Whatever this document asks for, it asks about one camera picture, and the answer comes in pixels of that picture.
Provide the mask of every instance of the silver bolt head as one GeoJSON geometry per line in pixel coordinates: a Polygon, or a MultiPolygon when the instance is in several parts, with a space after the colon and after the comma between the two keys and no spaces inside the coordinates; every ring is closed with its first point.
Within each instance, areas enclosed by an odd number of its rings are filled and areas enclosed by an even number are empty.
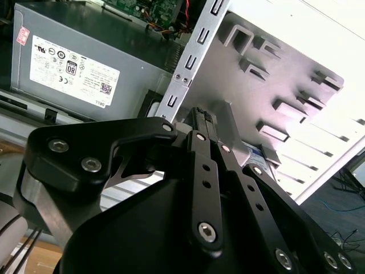
{"type": "Polygon", "coordinates": [[[340,262],[345,266],[347,267],[348,269],[351,269],[352,266],[350,264],[350,262],[348,261],[348,259],[343,256],[341,253],[338,253],[338,258],[340,259],[340,262]]]}
{"type": "Polygon", "coordinates": [[[262,175],[262,171],[258,167],[253,167],[254,172],[256,172],[259,175],[262,175]]]}
{"type": "Polygon", "coordinates": [[[216,231],[208,223],[200,223],[198,226],[199,234],[208,243],[212,243],[216,240],[216,231]]]}
{"type": "Polygon", "coordinates": [[[200,133],[197,133],[196,136],[198,137],[199,140],[205,141],[205,137],[200,133]]]}
{"type": "Polygon", "coordinates": [[[69,149],[68,144],[65,141],[60,140],[60,139],[51,140],[48,143],[48,147],[50,148],[51,151],[58,152],[58,153],[66,152],[69,149]]]}
{"type": "Polygon", "coordinates": [[[323,255],[325,256],[325,259],[326,259],[326,261],[328,262],[328,264],[330,266],[332,266],[334,269],[337,269],[338,268],[335,259],[333,259],[333,257],[330,254],[328,254],[327,252],[325,252],[323,255]]]}
{"type": "Polygon", "coordinates": [[[224,150],[225,152],[230,153],[230,149],[229,149],[229,147],[228,147],[228,146],[226,146],[225,144],[223,144],[223,145],[222,145],[222,148],[223,148],[223,150],[224,150]]]}
{"type": "Polygon", "coordinates": [[[279,263],[286,269],[291,270],[293,265],[291,264],[290,258],[288,255],[281,249],[277,248],[275,250],[275,256],[276,259],[279,261],[279,263]]]}
{"type": "Polygon", "coordinates": [[[86,157],[81,161],[81,166],[84,170],[92,173],[96,173],[102,168],[102,164],[99,160],[92,158],[92,157],[86,157]]]}
{"type": "Polygon", "coordinates": [[[171,126],[169,126],[168,124],[163,124],[163,125],[162,125],[162,128],[163,128],[165,131],[172,131],[171,126]]]}

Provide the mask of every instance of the gray metal casing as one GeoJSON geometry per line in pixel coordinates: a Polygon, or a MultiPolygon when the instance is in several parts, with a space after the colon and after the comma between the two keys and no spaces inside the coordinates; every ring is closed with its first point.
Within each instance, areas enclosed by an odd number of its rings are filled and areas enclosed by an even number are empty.
{"type": "Polygon", "coordinates": [[[95,120],[137,116],[147,91],[164,93],[180,45],[85,2],[17,3],[14,17],[11,88],[95,120]],[[17,42],[21,27],[27,43],[17,42]],[[100,108],[29,79],[33,35],[120,71],[110,106],[100,108]]]}

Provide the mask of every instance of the power supply label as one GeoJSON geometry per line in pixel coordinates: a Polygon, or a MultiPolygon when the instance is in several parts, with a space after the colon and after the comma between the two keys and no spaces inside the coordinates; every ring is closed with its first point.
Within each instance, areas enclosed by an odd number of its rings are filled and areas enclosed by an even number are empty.
{"type": "Polygon", "coordinates": [[[29,78],[54,90],[105,108],[120,72],[33,35],[29,78]]]}

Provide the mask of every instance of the power supply unit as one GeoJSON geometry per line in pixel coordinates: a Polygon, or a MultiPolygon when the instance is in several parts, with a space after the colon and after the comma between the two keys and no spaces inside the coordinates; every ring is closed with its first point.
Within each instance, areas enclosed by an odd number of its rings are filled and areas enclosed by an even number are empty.
{"type": "Polygon", "coordinates": [[[93,120],[134,118],[183,47],[88,2],[17,3],[11,89],[93,120]]]}

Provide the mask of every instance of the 80 plus logo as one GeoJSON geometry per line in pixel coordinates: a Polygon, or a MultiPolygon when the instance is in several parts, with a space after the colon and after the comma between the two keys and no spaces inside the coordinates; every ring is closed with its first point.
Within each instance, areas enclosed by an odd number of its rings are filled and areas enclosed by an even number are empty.
{"type": "Polygon", "coordinates": [[[77,69],[78,69],[78,64],[74,63],[73,61],[67,61],[66,72],[68,74],[75,76],[77,69]]]}

